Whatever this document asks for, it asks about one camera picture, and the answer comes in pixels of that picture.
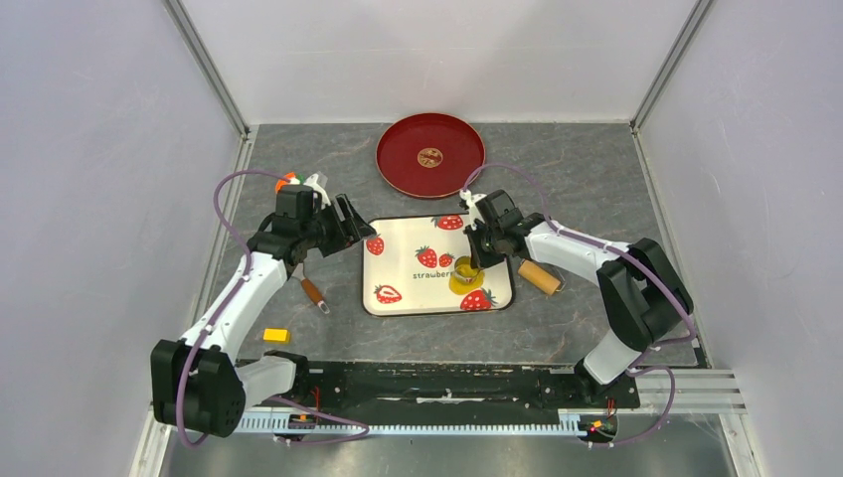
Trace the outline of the small metal ring cutter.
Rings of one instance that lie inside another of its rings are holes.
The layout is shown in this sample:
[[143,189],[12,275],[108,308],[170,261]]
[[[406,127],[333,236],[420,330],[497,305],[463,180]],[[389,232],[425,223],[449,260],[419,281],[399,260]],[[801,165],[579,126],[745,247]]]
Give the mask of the small metal ring cutter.
[[461,284],[472,284],[478,277],[480,270],[473,267],[469,256],[462,256],[454,262],[454,276]]

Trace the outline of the yellow dough ball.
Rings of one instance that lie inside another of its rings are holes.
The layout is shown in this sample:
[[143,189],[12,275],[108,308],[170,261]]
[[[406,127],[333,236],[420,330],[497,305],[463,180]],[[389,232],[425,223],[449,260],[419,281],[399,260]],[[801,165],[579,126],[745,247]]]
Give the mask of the yellow dough ball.
[[484,271],[473,267],[469,256],[462,256],[453,264],[448,287],[456,295],[466,295],[479,288],[483,281]]

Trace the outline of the wooden dough roller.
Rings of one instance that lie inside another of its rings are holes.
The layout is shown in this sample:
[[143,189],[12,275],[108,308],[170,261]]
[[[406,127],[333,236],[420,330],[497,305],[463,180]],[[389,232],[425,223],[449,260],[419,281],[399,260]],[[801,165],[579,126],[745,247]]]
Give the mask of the wooden dough roller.
[[564,281],[561,278],[553,275],[534,261],[523,260],[517,272],[524,280],[548,296],[552,296],[564,288]]

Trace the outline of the white strawberry tray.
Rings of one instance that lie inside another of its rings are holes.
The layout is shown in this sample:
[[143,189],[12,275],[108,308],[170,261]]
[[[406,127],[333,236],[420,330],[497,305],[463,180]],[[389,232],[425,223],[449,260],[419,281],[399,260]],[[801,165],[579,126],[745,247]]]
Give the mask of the white strawberry tray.
[[467,214],[380,218],[362,258],[362,305],[369,314],[404,317],[497,311],[514,300],[514,279],[503,261],[475,280],[465,271],[470,246],[463,229]]

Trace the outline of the metal scraper wooden handle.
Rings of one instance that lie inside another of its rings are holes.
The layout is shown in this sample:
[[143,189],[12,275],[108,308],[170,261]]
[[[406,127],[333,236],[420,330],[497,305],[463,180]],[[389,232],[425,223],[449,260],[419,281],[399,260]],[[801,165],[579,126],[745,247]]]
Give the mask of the metal scraper wooden handle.
[[306,276],[305,264],[298,264],[292,271],[291,277],[297,280],[300,287],[311,301],[323,314],[329,314],[330,308],[318,287]]

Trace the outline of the red round plate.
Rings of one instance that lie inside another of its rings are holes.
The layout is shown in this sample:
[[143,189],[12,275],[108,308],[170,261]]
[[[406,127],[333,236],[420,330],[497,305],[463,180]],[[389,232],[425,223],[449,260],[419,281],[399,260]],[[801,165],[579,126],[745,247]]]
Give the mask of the red round plate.
[[378,141],[376,168],[398,192],[417,199],[458,193],[486,163],[478,131],[455,116],[425,112],[390,125]]

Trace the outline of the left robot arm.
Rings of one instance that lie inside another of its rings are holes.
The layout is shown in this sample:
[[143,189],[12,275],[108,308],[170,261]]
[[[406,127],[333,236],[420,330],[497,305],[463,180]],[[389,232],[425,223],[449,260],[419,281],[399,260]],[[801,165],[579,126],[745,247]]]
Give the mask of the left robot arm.
[[275,210],[246,241],[235,274],[206,313],[177,340],[160,340],[150,356],[155,418],[190,433],[227,437],[245,411],[279,397],[306,402],[312,391],[305,357],[268,354],[238,366],[240,348],[259,314],[308,253],[343,251],[374,236],[344,195],[333,199],[316,185],[285,185]]

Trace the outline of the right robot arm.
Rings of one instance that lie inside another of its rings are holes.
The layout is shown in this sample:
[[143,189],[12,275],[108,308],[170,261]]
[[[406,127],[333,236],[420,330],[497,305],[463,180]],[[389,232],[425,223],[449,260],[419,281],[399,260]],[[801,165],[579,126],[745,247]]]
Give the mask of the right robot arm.
[[693,300],[662,246],[650,238],[634,243],[595,238],[541,213],[524,215],[503,190],[459,193],[468,214],[463,229],[473,267],[486,269],[519,257],[567,271],[600,292],[609,330],[577,364],[574,390],[599,405],[614,381],[679,324],[693,325]]

